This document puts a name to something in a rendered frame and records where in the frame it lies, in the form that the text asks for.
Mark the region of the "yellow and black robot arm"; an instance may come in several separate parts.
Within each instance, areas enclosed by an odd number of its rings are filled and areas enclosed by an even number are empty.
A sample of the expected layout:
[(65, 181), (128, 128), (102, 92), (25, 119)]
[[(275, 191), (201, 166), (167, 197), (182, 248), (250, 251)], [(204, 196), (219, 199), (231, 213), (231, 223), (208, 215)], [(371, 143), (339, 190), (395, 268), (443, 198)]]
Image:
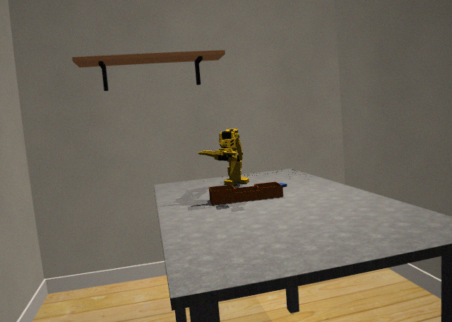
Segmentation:
[(246, 184), (249, 182), (249, 178), (241, 177), (242, 173), (240, 168), (242, 168), (242, 146), (239, 140), (238, 129), (226, 129), (226, 131), (222, 131), (219, 136), (219, 144), (221, 148), (228, 148), (237, 150), (237, 162), (234, 166), (232, 175), (229, 179), (225, 179), (225, 185), (235, 185), (238, 181), (241, 184)]

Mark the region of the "orange three-compartment bin rack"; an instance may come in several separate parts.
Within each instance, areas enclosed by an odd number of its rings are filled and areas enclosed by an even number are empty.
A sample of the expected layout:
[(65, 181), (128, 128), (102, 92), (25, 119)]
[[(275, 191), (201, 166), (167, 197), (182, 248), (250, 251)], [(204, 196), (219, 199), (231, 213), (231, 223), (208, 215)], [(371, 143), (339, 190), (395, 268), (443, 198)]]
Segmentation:
[(209, 194), (212, 205), (217, 205), (283, 197), (283, 186), (276, 181), (241, 188), (234, 188), (232, 185), (213, 186), (209, 187)]

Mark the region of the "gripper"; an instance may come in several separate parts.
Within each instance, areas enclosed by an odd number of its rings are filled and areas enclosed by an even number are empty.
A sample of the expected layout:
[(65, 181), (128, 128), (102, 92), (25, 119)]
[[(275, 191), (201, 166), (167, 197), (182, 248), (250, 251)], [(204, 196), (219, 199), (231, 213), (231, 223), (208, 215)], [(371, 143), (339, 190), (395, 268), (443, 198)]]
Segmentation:
[(198, 153), (199, 155), (207, 155), (214, 157), (215, 160), (219, 161), (228, 161), (230, 162), (230, 174), (229, 177), (231, 177), (234, 166), (237, 162), (237, 150), (228, 149), (228, 148), (220, 148), (216, 151), (208, 151), (204, 150)]

